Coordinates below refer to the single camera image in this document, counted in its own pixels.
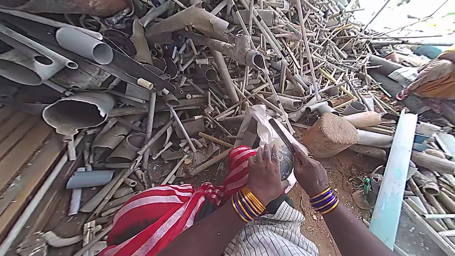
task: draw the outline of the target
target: red striped cloth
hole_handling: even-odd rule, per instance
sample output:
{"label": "red striped cloth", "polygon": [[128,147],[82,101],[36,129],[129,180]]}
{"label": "red striped cloth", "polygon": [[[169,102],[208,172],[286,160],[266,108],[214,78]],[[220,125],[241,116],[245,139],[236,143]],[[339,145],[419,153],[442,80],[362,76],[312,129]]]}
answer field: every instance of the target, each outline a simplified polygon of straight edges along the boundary
{"label": "red striped cloth", "polygon": [[[247,146],[238,146],[229,152],[229,175],[223,183],[214,187],[206,182],[198,189],[191,184],[161,185],[147,189],[129,199],[115,214],[113,228],[107,238],[110,245],[100,256],[153,256],[170,241],[191,227],[209,199],[217,207],[224,204],[248,179],[248,157],[256,151]],[[128,227],[156,220],[139,234],[127,241],[113,245],[112,238],[119,236]]]}

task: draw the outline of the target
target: wooden block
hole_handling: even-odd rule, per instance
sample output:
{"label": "wooden block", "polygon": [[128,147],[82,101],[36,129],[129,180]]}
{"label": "wooden block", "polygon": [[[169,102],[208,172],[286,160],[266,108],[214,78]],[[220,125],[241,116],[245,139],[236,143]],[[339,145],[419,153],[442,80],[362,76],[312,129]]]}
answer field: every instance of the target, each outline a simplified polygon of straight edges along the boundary
{"label": "wooden block", "polygon": [[318,158],[334,156],[358,141],[354,125],[332,113],[323,114],[303,137],[303,145]]}
{"label": "wooden block", "polygon": [[33,154],[49,133],[52,127],[44,121],[38,122],[33,129],[0,161],[0,188],[3,188],[13,178],[19,168]]}
{"label": "wooden block", "polygon": [[25,133],[32,129],[39,119],[38,116],[30,116],[0,143],[0,159],[22,139]]}
{"label": "wooden block", "polygon": [[38,190],[49,172],[49,168],[61,155],[63,148],[61,136],[52,135],[30,160],[30,165],[23,170],[15,187],[3,195],[3,199],[0,201],[0,234],[4,235],[14,224],[23,208],[31,200],[30,196]]}
{"label": "wooden block", "polygon": [[32,117],[32,115],[25,112],[15,112],[10,115],[7,119],[1,121],[0,123],[0,141],[3,141],[6,137],[14,131],[16,127],[20,125],[27,118]]}

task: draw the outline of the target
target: gray pvc pipe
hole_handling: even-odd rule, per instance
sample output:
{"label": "gray pvc pipe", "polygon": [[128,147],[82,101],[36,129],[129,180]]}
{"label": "gray pvc pipe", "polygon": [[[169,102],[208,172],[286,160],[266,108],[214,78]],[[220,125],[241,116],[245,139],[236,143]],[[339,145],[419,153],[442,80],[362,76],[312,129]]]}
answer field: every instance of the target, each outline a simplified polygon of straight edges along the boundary
{"label": "gray pvc pipe", "polygon": [[364,104],[358,101],[354,101],[349,103],[348,106],[346,106],[346,108],[343,111],[343,115],[347,116],[365,111],[367,111],[367,107]]}
{"label": "gray pvc pipe", "polygon": [[109,64],[114,57],[109,45],[77,29],[62,27],[57,30],[56,39],[61,47],[101,65]]}

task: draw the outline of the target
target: woman's right hand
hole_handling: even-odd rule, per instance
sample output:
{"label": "woman's right hand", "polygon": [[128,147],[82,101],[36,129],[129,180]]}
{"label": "woman's right hand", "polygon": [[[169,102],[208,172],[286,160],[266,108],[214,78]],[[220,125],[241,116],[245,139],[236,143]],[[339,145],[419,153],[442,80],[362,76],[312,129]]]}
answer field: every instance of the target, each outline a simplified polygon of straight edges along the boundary
{"label": "woman's right hand", "polygon": [[298,183],[307,192],[309,197],[313,197],[329,187],[327,172],[322,165],[309,158],[303,150],[296,144],[294,147],[294,175]]}

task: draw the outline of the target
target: white pvc pipe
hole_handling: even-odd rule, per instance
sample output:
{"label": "white pvc pipe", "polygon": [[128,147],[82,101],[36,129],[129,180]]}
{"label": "white pvc pipe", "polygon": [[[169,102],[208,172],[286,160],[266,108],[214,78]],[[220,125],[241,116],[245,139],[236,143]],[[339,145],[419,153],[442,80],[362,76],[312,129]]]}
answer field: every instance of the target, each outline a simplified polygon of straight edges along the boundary
{"label": "white pvc pipe", "polygon": [[109,45],[74,28],[60,28],[57,30],[56,39],[61,47],[101,65],[109,64],[114,58]]}
{"label": "white pvc pipe", "polygon": [[402,111],[371,218],[371,232],[390,249],[395,244],[416,125],[417,115]]}

